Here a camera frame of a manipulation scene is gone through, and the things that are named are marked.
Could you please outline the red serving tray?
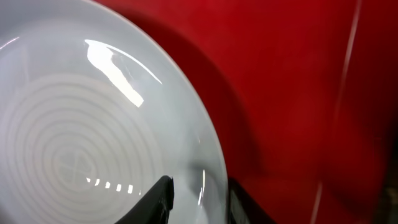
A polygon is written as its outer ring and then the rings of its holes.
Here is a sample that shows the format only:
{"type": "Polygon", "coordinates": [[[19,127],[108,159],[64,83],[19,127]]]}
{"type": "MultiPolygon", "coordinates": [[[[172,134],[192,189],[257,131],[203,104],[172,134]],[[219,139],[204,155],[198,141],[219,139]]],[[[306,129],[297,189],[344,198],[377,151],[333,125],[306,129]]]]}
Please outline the red serving tray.
{"type": "Polygon", "coordinates": [[[276,223],[397,222],[397,2],[105,1],[185,72],[276,223]]]}

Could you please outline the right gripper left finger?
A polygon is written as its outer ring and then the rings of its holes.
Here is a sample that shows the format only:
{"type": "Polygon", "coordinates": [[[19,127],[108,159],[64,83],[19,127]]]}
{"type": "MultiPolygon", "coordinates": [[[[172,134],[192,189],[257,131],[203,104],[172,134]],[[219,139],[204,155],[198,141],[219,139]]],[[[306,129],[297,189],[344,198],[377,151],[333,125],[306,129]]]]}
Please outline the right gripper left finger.
{"type": "Polygon", "coordinates": [[[115,224],[168,224],[174,206],[174,180],[163,175],[115,224]]]}

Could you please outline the large light blue plate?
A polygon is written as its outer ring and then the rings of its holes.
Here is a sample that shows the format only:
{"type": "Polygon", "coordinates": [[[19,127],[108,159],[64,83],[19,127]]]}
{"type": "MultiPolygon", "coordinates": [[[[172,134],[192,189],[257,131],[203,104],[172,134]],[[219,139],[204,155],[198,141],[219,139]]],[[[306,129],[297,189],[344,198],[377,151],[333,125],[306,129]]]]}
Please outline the large light blue plate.
{"type": "Polygon", "coordinates": [[[226,223],[211,119],[145,32],[93,1],[1,2],[1,222],[116,223],[164,175],[170,223],[226,223]]]}

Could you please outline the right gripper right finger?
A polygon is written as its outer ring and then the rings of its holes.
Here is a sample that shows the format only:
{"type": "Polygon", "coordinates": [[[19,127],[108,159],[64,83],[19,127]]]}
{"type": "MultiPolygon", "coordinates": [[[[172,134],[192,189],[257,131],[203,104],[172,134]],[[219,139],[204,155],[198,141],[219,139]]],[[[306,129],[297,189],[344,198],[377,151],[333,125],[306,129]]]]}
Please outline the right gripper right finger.
{"type": "Polygon", "coordinates": [[[228,178],[229,224],[276,224],[234,178],[228,178]]]}

